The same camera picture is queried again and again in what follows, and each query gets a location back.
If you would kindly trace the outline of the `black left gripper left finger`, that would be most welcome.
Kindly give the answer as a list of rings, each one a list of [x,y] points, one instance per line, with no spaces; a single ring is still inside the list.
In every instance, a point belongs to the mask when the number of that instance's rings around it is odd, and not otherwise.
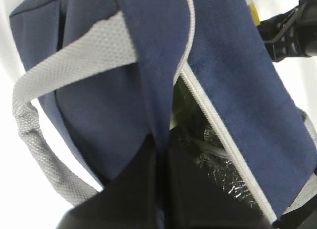
[[[146,136],[136,155],[106,188],[68,211],[59,229],[161,229],[156,206],[156,156]]]

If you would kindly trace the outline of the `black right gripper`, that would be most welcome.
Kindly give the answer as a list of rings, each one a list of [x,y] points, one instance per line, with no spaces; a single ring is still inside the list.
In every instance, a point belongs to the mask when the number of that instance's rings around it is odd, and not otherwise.
[[[292,10],[257,26],[272,62],[317,55],[317,0],[299,0]]]

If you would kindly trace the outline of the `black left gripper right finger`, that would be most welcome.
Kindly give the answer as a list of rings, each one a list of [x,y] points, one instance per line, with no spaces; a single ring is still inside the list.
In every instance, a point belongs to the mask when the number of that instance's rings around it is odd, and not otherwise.
[[[270,229],[257,209],[224,192],[197,166],[198,149],[182,130],[170,132],[166,167],[171,229]]]

